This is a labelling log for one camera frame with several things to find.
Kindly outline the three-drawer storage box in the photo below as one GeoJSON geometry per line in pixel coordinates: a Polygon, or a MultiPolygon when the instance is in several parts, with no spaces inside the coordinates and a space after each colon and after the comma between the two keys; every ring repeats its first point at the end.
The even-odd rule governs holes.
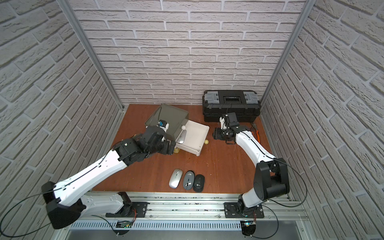
{"type": "Polygon", "coordinates": [[[167,104],[160,105],[145,122],[146,126],[156,126],[159,120],[169,123],[167,138],[176,142],[176,148],[200,156],[210,127],[193,122],[189,112],[167,104]],[[177,143],[182,126],[186,126],[187,136],[183,144],[177,143]]]}

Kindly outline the silver computer mouse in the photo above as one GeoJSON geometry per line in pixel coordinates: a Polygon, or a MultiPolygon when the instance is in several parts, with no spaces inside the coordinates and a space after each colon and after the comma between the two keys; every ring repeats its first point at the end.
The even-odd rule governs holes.
{"type": "Polygon", "coordinates": [[[180,135],[179,135],[179,137],[177,138],[177,143],[178,144],[183,144],[185,142],[186,136],[187,136],[187,131],[186,130],[182,130],[180,135]]]}
{"type": "Polygon", "coordinates": [[[172,189],[176,189],[181,181],[182,176],[183,176],[183,171],[180,169],[175,169],[171,175],[171,178],[169,181],[169,187],[172,189]]]}

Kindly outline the grey computer mouse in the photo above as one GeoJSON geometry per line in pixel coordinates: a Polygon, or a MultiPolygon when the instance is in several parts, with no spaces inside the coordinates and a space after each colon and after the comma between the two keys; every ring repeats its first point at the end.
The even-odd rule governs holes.
{"type": "Polygon", "coordinates": [[[187,191],[191,190],[194,186],[194,181],[195,173],[193,171],[187,171],[183,180],[183,188],[187,191]]]}

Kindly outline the black computer mouse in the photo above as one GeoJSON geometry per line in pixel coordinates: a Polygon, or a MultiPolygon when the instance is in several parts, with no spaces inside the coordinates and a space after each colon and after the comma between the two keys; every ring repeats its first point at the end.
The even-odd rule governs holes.
{"type": "Polygon", "coordinates": [[[201,193],[204,190],[205,177],[203,175],[196,175],[193,185],[193,190],[197,193],[201,193]]]}

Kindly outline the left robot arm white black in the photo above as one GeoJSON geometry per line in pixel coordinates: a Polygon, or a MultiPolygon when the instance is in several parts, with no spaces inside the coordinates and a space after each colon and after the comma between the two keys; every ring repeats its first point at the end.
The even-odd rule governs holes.
{"type": "Polygon", "coordinates": [[[62,229],[80,217],[91,215],[128,217],[133,207],[127,193],[119,192],[107,197],[91,197],[85,194],[109,176],[135,162],[141,162],[156,153],[172,155],[176,143],[167,138],[168,128],[166,121],[159,121],[156,126],[147,126],[143,134],[118,142],[105,156],[72,177],[58,183],[47,182],[42,185],[52,227],[56,230],[62,229]]]}

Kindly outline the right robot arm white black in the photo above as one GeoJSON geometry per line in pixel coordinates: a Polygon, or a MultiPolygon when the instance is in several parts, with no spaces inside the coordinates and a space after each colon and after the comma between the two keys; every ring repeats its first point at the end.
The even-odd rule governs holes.
{"type": "Polygon", "coordinates": [[[239,196],[237,211],[242,215],[263,202],[290,192],[287,162],[270,154],[254,137],[249,128],[241,125],[235,113],[223,114],[219,128],[215,128],[215,140],[240,146],[255,165],[253,187],[239,196]]]}

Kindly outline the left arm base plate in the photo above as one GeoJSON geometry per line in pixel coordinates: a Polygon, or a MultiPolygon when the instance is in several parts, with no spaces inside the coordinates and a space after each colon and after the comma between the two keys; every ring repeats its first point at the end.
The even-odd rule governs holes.
{"type": "Polygon", "coordinates": [[[148,202],[132,202],[129,206],[124,205],[117,213],[106,213],[107,218],[144,218],[146,216],[148,202]]]}

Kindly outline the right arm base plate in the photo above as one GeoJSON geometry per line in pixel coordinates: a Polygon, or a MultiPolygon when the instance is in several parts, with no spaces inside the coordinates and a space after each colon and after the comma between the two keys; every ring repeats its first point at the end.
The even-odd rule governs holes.
{"type": "Polygon", "coordinates": [[[247,208],[240,202],[225,202],[224,213],[227,219],[253,219],[254,217],[256,217],[256,219],[263,219],[265,217],[264,209],[261,205],[256,205],[254,207],[247,208]]]}

